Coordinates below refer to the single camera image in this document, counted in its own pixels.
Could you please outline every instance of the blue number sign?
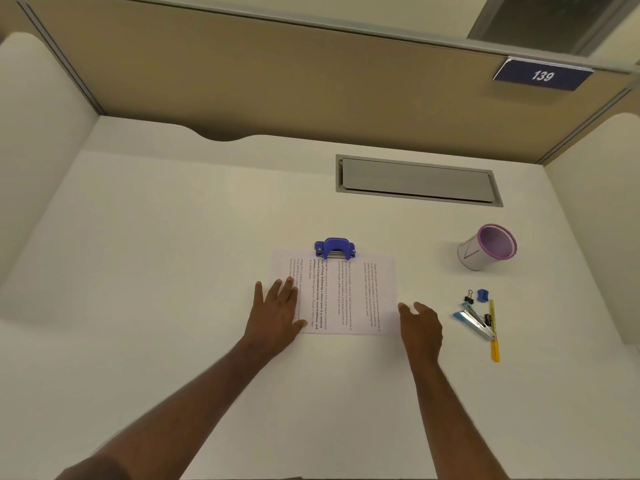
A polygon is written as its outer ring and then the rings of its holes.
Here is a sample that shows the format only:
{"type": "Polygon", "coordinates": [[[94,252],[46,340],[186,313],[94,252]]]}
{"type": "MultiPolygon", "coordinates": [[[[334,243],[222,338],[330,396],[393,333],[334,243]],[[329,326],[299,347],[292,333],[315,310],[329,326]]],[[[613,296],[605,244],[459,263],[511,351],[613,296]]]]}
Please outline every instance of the blue number sign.
{"type": "Polygon", "coordinates": [[[593,74],[593,69],[584,67],[509,57],[493,76],[493,80],[562,91],[575,91],[591,74],[593,74]]]}

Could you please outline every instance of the left hand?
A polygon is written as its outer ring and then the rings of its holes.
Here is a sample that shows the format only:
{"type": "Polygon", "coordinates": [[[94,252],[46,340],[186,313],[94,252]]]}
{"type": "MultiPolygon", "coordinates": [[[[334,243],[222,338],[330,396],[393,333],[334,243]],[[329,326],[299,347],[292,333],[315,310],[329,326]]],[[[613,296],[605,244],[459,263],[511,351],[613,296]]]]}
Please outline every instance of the left hand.
{"type": "Polygon", "coordinates": [[[307,325],[305,320],[293,323],[298,302],[298,288],[293,287],[293,278],[288,277],[278,293],[281,284],[281,280],[276,280],[264,299],[261,282],[255,284],[253,307],[241,339],[252,352],[267,361],[291,345],[307,325]]]}

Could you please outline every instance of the right hand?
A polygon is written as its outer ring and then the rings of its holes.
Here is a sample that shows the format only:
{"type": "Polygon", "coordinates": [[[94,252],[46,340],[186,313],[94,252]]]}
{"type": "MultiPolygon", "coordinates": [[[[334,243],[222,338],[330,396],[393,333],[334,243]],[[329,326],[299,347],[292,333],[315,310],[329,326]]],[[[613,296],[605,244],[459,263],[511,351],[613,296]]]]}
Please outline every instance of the right hand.
{"type": "Polygon", "coordinates": [[[437,365],[442,347],[442,325],[438,315],[417,301],[413,307],[417,314],[411,313],[411,308],[404,303],[398,303],[400,334],[409,362],[426,361],[427,365],[437,365]]]}

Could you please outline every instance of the desk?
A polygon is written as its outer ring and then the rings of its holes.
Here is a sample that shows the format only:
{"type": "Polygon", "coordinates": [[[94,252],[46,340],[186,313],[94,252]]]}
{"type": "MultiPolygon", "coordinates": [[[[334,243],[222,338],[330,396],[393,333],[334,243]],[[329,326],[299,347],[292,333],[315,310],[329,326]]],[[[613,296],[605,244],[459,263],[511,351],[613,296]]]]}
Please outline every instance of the desk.
{"type": "MultiPolygon", "coordinates": [[[[0,477],[47,478],[224,354],[274,247],[347,237],[436,309],[441,363],[512,477],[640,476],[640,368],[540,166],[101,118],[0,291],[0,477]],[[335,155],[493,170],[504,208],[335,192],[335,155]],[[486,272],[456,246],[499,223],[486,272]],[[485,288],[502,363],[450,317],[485,288]]],[[[435,476],[398,337],[302,335],[187,478],[435,476]]]]}

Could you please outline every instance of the pen holder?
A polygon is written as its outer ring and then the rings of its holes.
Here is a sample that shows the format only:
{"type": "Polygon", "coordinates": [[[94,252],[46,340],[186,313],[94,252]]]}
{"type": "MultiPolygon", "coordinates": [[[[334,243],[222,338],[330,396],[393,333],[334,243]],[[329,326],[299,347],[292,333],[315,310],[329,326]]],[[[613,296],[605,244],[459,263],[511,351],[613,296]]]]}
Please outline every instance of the pen holder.
{"type": "Polygon", "coordinates": [[[458,246],[458,258],[469,269],[480,271],[496,261],[513,258],[517,250],[512,233],[498,224],[485,224],[458,246]]]}

